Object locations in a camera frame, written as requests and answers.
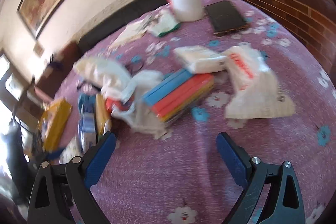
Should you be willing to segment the white red-lettered plastic bag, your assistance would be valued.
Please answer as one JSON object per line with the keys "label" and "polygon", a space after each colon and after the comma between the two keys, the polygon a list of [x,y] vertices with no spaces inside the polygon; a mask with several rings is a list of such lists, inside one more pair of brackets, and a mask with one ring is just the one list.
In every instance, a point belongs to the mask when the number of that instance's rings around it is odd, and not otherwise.
{"label": "white red-lettered plastic bag", "polygon": [[260,51],[249,46],[234,46],[223,55],[234,88],[225,118],[281,118],[295,113],[294,102],[280,89],[275,73]]}

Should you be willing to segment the blue red sponge pack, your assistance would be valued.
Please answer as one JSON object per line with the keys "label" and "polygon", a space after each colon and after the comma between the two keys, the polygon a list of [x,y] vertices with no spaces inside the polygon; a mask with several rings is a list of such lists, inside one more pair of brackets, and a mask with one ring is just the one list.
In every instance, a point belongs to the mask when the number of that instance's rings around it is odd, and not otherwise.
{"label": "blue red sponge pack", "polygon": [[142,96],[143,102],[161,122],[169,122],[204,97],[214,87],[210,73],[193,75],[180,69]]}

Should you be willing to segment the white tissue pack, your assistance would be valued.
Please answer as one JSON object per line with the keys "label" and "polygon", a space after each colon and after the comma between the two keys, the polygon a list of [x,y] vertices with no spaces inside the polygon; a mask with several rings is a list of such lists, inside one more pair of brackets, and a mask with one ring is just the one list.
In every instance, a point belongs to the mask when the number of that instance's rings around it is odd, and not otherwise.
{"label": "white tissue pack", "polygon": [[178,47],[173,50],[182,67],[193,75],[216,73],[226,68],[226,57],[203,46]]}

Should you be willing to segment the yellow cardboard box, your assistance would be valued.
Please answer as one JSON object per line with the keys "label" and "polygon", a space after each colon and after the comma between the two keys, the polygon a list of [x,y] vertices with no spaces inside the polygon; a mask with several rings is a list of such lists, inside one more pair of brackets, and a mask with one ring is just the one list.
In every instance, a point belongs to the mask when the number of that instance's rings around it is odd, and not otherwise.
{"label": "yellow cardboard box", "polygon": [[58,149],[60,139],[72,112],[72,106],[64,98],[52,101],[39,120],[43,149],[54,152]]}

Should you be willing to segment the purple floral tablecloth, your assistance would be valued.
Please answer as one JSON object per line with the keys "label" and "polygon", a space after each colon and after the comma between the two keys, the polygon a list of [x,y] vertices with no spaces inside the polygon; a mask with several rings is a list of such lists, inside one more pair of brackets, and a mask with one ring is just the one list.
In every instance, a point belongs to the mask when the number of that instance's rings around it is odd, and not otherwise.
{"label": "purple floral tablecloth", "polygon": [[265,55],[281,91],[295,103],[295,113],[275,119],[226,119],[224,110],[234,91],[222,72],[213,91],[175,121],[165,138],[154,139],[120,124],[117,148],[91,189],[111,223],[221,223],[242,191],[216,148],[216,137],[223,131],[251,156],[271,164],[292,163],[308,223],[314,223],[331,200],[334,85],[310,48],[280,21],[242,0],[230,1],[248,20],[248,30],[217,38],[205,18],[182,24],[164,38],[145,34],[113,49],[115,32],[86,55],[169,75],[181,67],[173,54],[177,47],[200,45],[222,52],[247,45]]}

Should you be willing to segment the white paper booklet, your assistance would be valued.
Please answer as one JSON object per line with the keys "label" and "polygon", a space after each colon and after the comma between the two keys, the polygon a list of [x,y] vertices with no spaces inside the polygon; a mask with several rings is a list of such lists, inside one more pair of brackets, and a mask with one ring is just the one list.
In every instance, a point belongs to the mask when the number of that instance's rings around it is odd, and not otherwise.
{"label": "white paper booklet", "polygon": [[129,23],[117,39],[110,44],[108,49],[112,50],[143,37],[153,19],[153,15],[148,15],[142,20]]}

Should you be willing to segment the black tablet device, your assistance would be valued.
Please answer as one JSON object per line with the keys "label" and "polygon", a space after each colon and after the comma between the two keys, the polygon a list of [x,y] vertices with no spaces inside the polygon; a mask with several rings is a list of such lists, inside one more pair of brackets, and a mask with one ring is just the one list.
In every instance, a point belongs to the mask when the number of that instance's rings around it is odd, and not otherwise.
{"label": "black tablet device", "polygon": [[230,1],[207,5],[205,12],[216,36],[239,32],[249,27],[249,23]]}

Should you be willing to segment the wooden slatted cabinet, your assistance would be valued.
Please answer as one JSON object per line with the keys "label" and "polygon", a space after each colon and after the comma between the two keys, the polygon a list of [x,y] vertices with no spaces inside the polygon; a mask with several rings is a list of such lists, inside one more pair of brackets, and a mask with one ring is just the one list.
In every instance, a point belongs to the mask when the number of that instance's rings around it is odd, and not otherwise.
{"label": "wooden slatted cabinet", "polygon": [[335,3],[332,0],[244,0],[290,31],[330,75],[335,74]]}

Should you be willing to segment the white green cloth pack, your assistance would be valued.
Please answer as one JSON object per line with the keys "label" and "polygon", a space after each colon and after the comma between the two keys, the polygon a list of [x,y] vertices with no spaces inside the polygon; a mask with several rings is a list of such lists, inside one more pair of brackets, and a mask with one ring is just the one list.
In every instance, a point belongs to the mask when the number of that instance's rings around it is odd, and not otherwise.
{"label": "white green cloth pack", "polygon": [[156,14],[150,16],[146,32],[157,38],[161,38],[178,30],[180,26],[180,22],[169,9],[161,9]]}

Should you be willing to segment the white plastic bucket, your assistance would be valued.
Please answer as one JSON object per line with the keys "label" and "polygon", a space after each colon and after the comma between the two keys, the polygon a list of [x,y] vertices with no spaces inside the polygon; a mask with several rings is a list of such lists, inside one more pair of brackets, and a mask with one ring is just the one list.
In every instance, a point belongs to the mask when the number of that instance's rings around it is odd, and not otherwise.
{"label": "white plastic bucket", "polygon": [[180,22],[196,22],[205,15],[202,0],[171,0],[171,8]]}

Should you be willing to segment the black sofa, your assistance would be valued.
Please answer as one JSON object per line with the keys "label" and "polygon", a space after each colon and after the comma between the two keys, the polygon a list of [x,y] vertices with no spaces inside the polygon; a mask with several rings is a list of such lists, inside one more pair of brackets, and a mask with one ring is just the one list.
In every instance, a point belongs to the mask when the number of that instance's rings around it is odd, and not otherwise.
{"label": "black sofa", "polygon": [[81,54],[91,50],[97,43],[141,15],[167,4],[167,0],[134,0],[108,16],[92,30],[80,38],[78,45]]}

